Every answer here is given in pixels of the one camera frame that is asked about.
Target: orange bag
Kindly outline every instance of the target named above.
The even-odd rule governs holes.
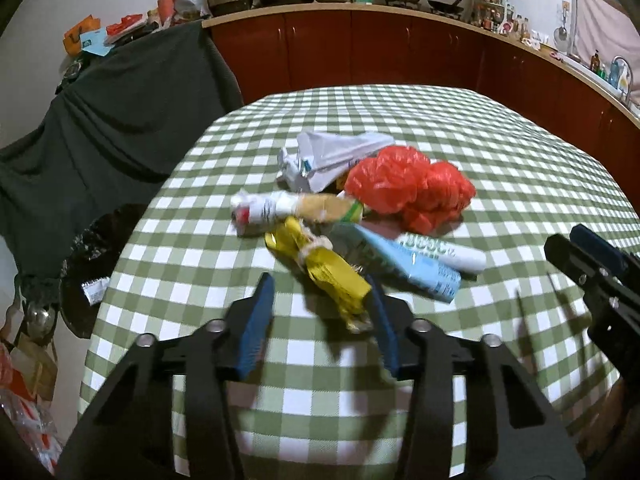
[[[88,15],[77,25],[70,28],[65,32],[65,37],[62,40],[62,44],[65,46],[66,53],[70,56],[77,56],[80,54],[82,45],[80,44],[80,34],[89,32],[91,30],[98,30],[100,28],[100,18],[94,18],[92,15]]]

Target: green checkered tablecloth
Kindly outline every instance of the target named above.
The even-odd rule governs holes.
[[[487,270],[463,282],[449,304],[393,294],[449,334],[500,335],[569,431],[583,428],[617,372],[586,335],[590,316],[580,290],[545,261],[543,244],[581,222],[620,248],[638,250],[638,216],[582,151],[472,91],[425,86],[274,95],[213,123],[152,201],[116,266],[86,357],[80,412],[136,334],[187,335],[251,294],[268,270],[276,299],[264,362],[248,382],[228,386],[248,475],[392,475],[411,383],[393,382],[370,338],[349,334],[327,297],[275,260],[261,237],[239,238],[230,223],[233,193],[276,189],[276,154],[295,148],[302,128],[391,134],[398,144],[449,160],[473,181],[478,195],[445,238],[486,251]],[[184,471],[184,380],[175,390],[175,454]],[[463,378],[454,379],[454,394],[451,465],[459,473]]]

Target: countertop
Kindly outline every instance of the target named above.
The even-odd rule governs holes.
[[[221,25],[222,23],[234,22],[236,20],[244,20],[246,18],[256,18],[257,16],[267,16],[268,14],[283,14],[285,12],[299,12],[299,11],[308,11],[308,10],[363,10],[367,12],[387,12],[389,14],[404,14],[405,16],[414,16],[416,18],[423,18],[425,20],[435,20],[437,22],[449,23],[450,25],[455,25],[457,27],[466,28],[468,30],[472,30],[478,34],[484,34],[485,36],[489,36],[490,38],[494,38],[496,41],[505,41],[507,43],[512,44],[518,48],[526,50],[530,54],[534,54],[535,56],[541,57],[549,63],[556,65],[561,68],[565,72],[571,74],[575,78],[579,79],[585,85],[590,86],[591,89],[596,91],[598,94],[603,96],[607,101],[609,101],[613,106],[615,106],[620,112],[622,112],[636,127],[640,128],[640,120],[635,117],[626,107],[617,99],[615,99],[612,95],[610,95],[604,88],[598,85],[596,82],[590,80],[587,76],[579,73],[577,70],[574,70],[570,66],[561,61],[555,60],[546,54],[542,54],[541,52],[529,48],[528,46],[511,41],[508,38],[504,38],[499,36],[498,34],[494,34],[482,28],[474,27],[473,25],[469,25],[468,23],[459,22],[457,20],[452,20],[450,18],[444,18],[443,16],[436,16],[435,14],[430,14],[428,12],[424,12],[423,10],[413,10],[413,9],[402,9],[400,7],[389,7],[389,6],[379,6],[379,5],[360,5],[360,4],[320,4],[320,3],[312,3],[312,4],[294,4],[294,5],[284,5],[284,6],[273,6],[273,7],[262,7],[259,9],[251,9],[251,10],[243,10],[241,12],[235,12],[233,14],[227,14],[225,16],[219,16],[217,18],[210,18],[208,20],[204,20],[202,22],[202,28],[215,27],[216,25]]]

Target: red cabinet door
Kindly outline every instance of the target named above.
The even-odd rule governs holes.
[[[640,214],[640,128],[616,107],[604,117],[596,158]]]
[[[412,18],[408,81],[475,90],[483,38],[450,23]]]
[[[573,75],[559,77],[553,134],[597,158],[600,129],[605,126],[611,104]]]
[[[351,12],[285,14],[292,90],[351,83]]]
[[[561,69],[505,41],[484,45],[478,91],[553,133]]]
[[[519,62],[517,47],[498,39],[486,38],[478,92],[515,110],[516,92],[520,89],[514,74]]]
[[[555,111],[562,69],[536,54],[521,48],[512,48],[519,50],[516,54],[516,70],[513,73],[514,83],[519,90],[514,99],[514,110],[553,133],[556,127]]]
[[[351,12],[351,82],[407,82],[411,18],[401,14]]]
[[[245,104],[291,90],[281,14],[222,23],[212,27],[211,37],[236,75]]]

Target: yellow package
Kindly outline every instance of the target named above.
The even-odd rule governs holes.
[[[264,235],[267,247],[295,260],[311,280],[335,301],[351,332],[370,328],[362,304],[371,287],[338,254],[326,237],[316,237],[300,220],[288,217],[273,233]]]

